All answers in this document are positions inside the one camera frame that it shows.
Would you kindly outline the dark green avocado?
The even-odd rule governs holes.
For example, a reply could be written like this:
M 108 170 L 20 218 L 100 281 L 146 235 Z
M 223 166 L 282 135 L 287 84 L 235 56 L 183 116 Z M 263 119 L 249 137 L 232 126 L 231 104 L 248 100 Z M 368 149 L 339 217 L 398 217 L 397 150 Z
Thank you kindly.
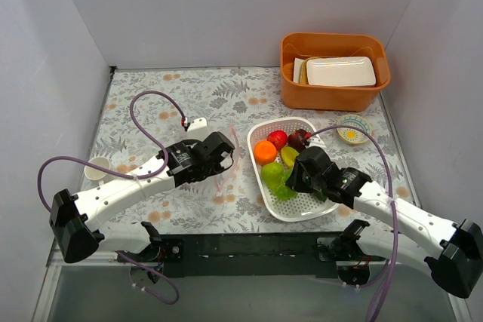
M 326 202 L 326 200 L 328 199 L 327 195 L 324 192 L 320 192 L 317 190 L 312 192 L 312 196 L 320 202 Z

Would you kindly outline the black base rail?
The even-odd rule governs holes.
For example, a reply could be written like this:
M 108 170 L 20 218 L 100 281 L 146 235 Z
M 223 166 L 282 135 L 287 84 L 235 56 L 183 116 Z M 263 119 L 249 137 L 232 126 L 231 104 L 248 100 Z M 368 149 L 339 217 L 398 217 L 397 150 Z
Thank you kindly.
M 367 271 L 377 256 L 332 247 L 339 232 L 162 235 L 157 247 L 125 255 L 161 265 L 169 278 L 312 275 L 336 278 L 339 265 Z

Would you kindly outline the yellow star fruit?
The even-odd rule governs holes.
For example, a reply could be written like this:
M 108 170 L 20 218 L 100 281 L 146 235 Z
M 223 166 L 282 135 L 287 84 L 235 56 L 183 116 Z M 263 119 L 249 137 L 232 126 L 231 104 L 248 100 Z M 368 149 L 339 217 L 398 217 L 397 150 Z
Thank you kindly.
M 281 160 L 283 161 L 283 163 L 288 169 L 292 169 L 294 167 L 296 157 L 298 155 L 299 155 L 299 152 L 296 149 L 292 148 L 291 146 L 284 146 L 280 150 Z

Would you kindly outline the orange fruit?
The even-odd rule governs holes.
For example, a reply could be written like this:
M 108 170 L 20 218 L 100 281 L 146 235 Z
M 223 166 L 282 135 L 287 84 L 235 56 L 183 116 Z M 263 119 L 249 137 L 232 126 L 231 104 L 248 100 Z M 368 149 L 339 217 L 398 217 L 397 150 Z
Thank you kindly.
M 253 153 L 256 163 L 264 166 L 276 159 L 278 151 L 270 141 L 262 140 L 255 145 Z

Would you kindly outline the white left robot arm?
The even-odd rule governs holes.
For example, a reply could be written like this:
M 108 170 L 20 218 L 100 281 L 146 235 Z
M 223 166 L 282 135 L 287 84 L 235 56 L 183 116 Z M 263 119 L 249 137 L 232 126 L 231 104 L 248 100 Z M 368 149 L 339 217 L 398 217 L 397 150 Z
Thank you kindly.
M 97 251 L 127 252 L 143 261 L 155 260 L 162 238 L 150 222 L 117 225 L 120 212 L 161 192 L 201 182 L 225 171 L 235 147 L 221 132 L 204 140 L 183 140 L 160 151 L 131 174 L 75 195 L 64 189 L 53 199 L 50 226 L 67 263 Z

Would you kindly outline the green grape bunch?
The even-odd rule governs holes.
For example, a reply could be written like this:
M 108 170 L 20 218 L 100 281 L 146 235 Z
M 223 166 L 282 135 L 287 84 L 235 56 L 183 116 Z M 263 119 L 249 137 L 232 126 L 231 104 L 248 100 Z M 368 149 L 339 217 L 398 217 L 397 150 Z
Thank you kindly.
M 279 201 L 289 201 L 297 197 L 297 193 L 290 187 L 286 186 L 286 182 L 291 176 L 291 173 L 292 169 L 284 171 L 280 176 L 279 181 L 275 184 L 272 193 Z

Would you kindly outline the white cup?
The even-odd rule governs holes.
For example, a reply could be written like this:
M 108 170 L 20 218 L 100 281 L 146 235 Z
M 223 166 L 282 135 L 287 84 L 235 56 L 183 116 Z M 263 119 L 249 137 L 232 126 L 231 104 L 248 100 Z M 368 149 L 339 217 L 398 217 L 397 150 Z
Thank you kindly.
M 94 166 L 97 166 L 97 167 L 101 167 L 103 169 L 107 169 L 107 170 L 111 169 L 111 163 L 109 159 L 103 156 L 94 157 L 88 163 L 93 164 Z M 108 181 L 109 174 L 103 170 L 98 170 L 91 166 L 85 166 L 84 176 L 91 182 L 96 182 L 98 185 L 101 186 Z

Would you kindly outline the yellow plate in tub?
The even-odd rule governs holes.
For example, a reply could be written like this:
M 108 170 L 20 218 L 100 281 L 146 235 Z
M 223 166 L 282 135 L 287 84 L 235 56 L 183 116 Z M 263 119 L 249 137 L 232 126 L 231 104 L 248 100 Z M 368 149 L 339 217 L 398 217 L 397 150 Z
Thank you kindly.
M 306 62 L 307 60 L 302 60 L 300 58 L 294 59 L 294 73 L 293 73 L 294 83 L 308 84 Z

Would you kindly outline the white rectangular plate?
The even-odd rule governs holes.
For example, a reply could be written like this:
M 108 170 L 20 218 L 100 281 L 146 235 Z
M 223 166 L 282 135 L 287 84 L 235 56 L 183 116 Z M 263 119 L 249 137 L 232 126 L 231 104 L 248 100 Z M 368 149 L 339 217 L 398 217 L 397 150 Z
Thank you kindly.
M 314 58 L 306 62 L 310 85 L 325 87 L 371 87 L 376 84 L 368 57 Z

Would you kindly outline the dark purple fruit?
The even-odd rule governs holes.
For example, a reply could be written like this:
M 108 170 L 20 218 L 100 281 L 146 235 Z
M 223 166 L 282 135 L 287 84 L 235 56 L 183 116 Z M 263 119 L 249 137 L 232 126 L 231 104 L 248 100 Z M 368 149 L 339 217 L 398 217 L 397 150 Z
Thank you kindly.
M 302 152 L 309 146 L 309 138 L 312 134 L 304 129 L 298 129 L 288 136 L 288 145 L 298 152 Z

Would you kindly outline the red strawberry fruit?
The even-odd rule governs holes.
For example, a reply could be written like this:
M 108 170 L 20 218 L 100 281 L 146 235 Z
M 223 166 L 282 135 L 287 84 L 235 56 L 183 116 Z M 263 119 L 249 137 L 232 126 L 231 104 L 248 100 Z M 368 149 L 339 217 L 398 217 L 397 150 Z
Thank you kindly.
M 266 140 L 273 144 L 278 151 L 280 151 L 287 145 L 288 135 L 283 130 L 275 130 L 268 135 Z

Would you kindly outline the small patterned bowl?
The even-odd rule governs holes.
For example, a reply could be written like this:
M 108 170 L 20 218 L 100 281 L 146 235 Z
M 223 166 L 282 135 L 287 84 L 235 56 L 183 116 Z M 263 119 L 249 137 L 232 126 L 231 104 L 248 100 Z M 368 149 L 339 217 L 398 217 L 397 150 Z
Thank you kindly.
M 367 134 L 371 135 L 369 122 L 360 115 L 343 115 L 338 119 L 337 126 L 340 126 L 337 129 L 338 135 L 349 144 L 360 145 L 366 143 L 369 140 Z

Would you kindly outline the clear zip top bag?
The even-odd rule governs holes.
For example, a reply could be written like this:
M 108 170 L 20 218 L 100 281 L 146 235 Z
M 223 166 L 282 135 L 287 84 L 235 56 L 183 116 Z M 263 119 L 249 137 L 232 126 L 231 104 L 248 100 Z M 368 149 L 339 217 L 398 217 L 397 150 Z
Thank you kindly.
M 201 182 L 190 183 L 184 186 L 185 190 L 193 192 L 197 195 L 221 197 L 227 190 L 227 186 L 233 176 L 236 175 L 236 169 L 241 159 L 241 146 L 238 135 L 235 132 L 233 125 L 223 125 L 221 129 L 209 124 L 208 130 L 210 132 L 219 131 L 223 133 L 227 139 L 234 145 L 234 151 L 231 156 L 226 156 L 221 163 L 224 171 L 216 176 L 209 176 L 206 180 Z

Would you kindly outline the floral table mat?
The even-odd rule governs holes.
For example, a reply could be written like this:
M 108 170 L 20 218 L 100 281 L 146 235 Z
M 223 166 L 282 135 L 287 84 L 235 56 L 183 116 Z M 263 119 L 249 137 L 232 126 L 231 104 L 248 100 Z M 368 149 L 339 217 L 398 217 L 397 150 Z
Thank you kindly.
M 241 159 L 227 190 L 217 198 L 197 195 L 182 186 L 120 212 L 114 217 L 115 222 L 148 221 L 163 234 L 344 229 L 358 218 L 358 213 L 342 205 L 305 222 L 282 222 L 266 209 L 250 160 L 247 136 L 254 125 L 283 117 L 310 121 L 339 166 L 362 170 L 379 184 L 392 186 L 400 198 L 414 199 L 379 100 L 362 113 L 371 126 L 373 140 L 352 146 L 333 129 L 339 112 L 290 109 L 284 105 L 281 76 L 276 68 L 117 71 L 103 105 L 91 154 L 109 159 L 115 170 L 127 173 L 158 151 L 151 136 L 166 146 L 184 137 L 180 114 L 206 118 L 208 124 L 218 129 L 234 126 Z

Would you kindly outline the green pear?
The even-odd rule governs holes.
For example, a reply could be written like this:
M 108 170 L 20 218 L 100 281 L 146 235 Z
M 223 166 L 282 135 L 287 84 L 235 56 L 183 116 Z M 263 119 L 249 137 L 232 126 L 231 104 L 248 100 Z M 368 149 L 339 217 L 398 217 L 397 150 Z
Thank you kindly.
M 274 191 L 279 187 L 284 171 L 280 163 L 273 161 L 261 167 L 260 177 L 266 186 Z

